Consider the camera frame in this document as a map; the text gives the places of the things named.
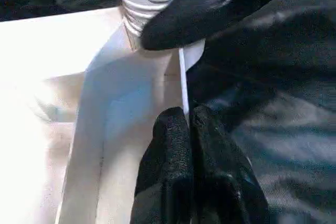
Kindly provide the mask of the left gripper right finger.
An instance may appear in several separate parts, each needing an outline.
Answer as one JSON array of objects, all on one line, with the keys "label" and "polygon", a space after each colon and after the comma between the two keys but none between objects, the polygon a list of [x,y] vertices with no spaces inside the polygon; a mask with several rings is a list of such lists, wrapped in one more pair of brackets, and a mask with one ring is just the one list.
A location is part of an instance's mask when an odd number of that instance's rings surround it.
[{"label": "left gripper right finger", "polygon": [[251,163],[216,112],[199,105],[191,117],[196,223],[269,223],[265,194]]}]

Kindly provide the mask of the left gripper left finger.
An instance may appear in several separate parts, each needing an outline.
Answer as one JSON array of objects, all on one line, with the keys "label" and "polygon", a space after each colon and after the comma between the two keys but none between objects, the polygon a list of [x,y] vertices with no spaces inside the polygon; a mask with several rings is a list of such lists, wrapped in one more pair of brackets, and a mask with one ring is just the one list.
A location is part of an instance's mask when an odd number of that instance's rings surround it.
[{"label": "left gripper left finger", "polygon": [[183,110],[173,107],[155,120],[152,141],[139,164],[131,223],[190,223],[193,159]]}]

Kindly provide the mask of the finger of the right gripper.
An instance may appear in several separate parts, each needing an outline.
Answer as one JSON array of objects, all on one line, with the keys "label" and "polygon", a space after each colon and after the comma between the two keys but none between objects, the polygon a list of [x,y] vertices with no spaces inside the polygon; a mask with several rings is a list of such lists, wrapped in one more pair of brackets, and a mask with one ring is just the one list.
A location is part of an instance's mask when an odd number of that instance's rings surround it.
[{"label": "finger of the right gripper", "polygon": [[233,26],[271,0],[172,0],[144,26],[146,50],[181,48]]}]

